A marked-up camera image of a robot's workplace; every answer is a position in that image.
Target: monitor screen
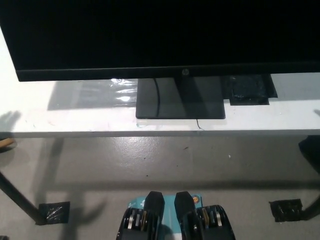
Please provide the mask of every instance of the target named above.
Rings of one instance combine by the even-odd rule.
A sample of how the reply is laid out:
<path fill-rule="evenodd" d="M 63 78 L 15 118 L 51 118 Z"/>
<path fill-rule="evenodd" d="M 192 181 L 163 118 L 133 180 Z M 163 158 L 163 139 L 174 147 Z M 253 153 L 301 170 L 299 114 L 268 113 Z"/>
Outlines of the monitor screen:
<path fill-rule="evenodd" d="M 316 72 L 317 8 L 275 1 L 1 1 L 20 81 Z"/>

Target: monitor base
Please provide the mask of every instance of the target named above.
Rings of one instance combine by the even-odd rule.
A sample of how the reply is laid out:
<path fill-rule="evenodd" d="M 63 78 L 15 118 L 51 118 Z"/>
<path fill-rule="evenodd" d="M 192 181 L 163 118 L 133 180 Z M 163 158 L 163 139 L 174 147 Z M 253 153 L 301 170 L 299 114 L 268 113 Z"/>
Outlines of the monitor base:
<path fill-rule="evenodd" d="M 138 80 L 137 119 L 224 119 L 219 77 Z"/>

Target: gray concrete floor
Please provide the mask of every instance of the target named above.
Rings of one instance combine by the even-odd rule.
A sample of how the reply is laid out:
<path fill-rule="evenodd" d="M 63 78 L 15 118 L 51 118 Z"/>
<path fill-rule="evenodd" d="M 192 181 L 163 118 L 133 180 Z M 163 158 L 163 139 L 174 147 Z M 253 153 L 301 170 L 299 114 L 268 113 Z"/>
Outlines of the gray concrete floor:
<path fill-rule="evenodd" d="M 17 139 L 0 169 L 33 203 L 71 201 L 68 224 L 36 226 L 0 192 L 0 235 L 11 240 L 114 240 L 127 203 L 149 191 L 201 193 L 226 210 L 237 240 L 320 239 L 320 217 L 275 223 L 269 202 L 308 206 L 320 178 L 299 137 Z"/>

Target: white desk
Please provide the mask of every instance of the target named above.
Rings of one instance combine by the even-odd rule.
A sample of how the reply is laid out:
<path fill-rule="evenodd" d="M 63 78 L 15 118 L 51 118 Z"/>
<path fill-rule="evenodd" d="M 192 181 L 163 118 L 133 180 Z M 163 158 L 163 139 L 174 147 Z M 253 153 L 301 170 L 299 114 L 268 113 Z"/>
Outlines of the white desk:
<path fill-rule="evenodd" d="M 111 107 L 104 80 L 19 82 L 0 31 L 0 133 L 14 137 L 195 136 L 320 134 L 320 73 L 274 74 L 278 98 L 270 105 L 230 106 L 223 120 L 138 120 L 135 107 Z"/>

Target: computer monitor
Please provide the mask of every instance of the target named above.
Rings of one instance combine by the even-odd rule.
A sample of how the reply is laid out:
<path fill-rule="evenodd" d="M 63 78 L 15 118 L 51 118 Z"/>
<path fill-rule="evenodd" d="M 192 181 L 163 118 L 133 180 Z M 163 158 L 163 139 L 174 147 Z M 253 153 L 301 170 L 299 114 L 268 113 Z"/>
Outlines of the computer monitor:
<path fill-rule="evenodd" d="M 163 91 L 168 95 L 173 85 L 179 86 L 176 97 L 185 98 L 183 102 L 219 99 L 208 116 L 181 110 L 177 118 L 216 118 L 213 113 L 222 111 L 222 94 L 212 90 L 221 83 L 192 77 L 318 72 L 317 24 L 316 7 L 302 2 L 281 6 L 273 0 L 0 3 L 0 26 L 20 81 L 150 78 L 140 81 L 139 89 L 142 84 L 148 85 L 145 90 L 152 88 L 153 102 L 159 102 Z M 153 81 L 168 77 L 175 80 Z M 147 94 L 139 89 L 137 104 Z M 146 108 L 150 100 L 142 102 Z M 175 112 L 177 106 L 170 106 Z M 158 118 L 154 108 L 155 114 L 137 116 Z M 208 112 L 197 104 L 187 108 Z"/>

